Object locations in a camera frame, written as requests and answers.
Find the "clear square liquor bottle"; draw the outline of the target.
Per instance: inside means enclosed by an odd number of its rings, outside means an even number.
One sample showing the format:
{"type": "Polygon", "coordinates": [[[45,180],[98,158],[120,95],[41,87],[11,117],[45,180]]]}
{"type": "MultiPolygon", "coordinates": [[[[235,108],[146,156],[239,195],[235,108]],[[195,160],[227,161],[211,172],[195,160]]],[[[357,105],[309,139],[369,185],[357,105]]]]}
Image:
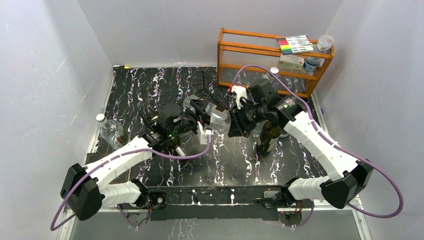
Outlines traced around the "clear square liquor bottle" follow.
{"type": "MultiPolygon", "coordinates": [[[[186,99],[203,99],[194,94],[188,96],[186,99]]],[[[206,107],[207,113],[210,115],[210,124],[205,124],[218,131],[220,134],[227,134],[229,132],[231,117],[228,110],[212,103],[209,100],[209,104],[206,107]]]]}

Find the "dark green wine bottle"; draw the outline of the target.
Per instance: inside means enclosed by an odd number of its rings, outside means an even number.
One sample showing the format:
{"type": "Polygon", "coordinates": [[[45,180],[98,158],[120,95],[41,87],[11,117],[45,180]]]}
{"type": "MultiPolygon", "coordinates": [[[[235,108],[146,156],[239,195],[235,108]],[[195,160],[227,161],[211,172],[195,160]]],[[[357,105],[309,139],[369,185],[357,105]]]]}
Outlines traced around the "dark green wine bottle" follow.
{"type": "Polygon", "coordinates": [[[163,154],[166,159],[188,160],[186,150],[181,145],[181,139],[178,135],[170,136],[164,141],[163,154]]]}

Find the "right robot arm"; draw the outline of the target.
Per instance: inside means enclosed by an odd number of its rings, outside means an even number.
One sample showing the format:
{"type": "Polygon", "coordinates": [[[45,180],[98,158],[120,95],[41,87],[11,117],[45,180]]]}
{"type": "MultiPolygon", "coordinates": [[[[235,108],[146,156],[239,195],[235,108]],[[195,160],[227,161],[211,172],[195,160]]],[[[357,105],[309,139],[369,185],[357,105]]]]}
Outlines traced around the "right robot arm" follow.
{"type": "Polygon", "coordinates": [[[232,85],[236,106],[230,110],[229,137],[247,137],[261,122],[278,125],[318,160],[327,175],[293,178],[281,188],[281,201],[295,207],[301,200],[325,200],[343,209],[368,184],[373,168],[341,147],[315,122],[308,104],[297,95],[281,97],[264,81],[248,88],[232,85]]]}

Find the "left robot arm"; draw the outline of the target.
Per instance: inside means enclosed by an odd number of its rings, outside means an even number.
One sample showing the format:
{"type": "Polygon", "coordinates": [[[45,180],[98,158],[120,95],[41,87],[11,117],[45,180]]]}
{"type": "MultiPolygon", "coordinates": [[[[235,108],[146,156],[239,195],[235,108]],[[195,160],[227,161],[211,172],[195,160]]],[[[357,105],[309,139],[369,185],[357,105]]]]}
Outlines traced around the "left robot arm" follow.
{"type": "Polygon", "coordinates": [[[165,151],[178,147],[176,137],[187,132],[198,135],[202,145],[212,142],[210,123],[212,103],[190,99],[185,108],[165,104],[146,118],[145,129],[129,143],[102,159],[81,166],[72,165],[66,174],[61,197],[80,221],[94,216],[101,208],[130,204],[146,208],[152,203],[150,190],[138,180],[111,184],[121,174],[154,155],[172,159],[165,151]]]}

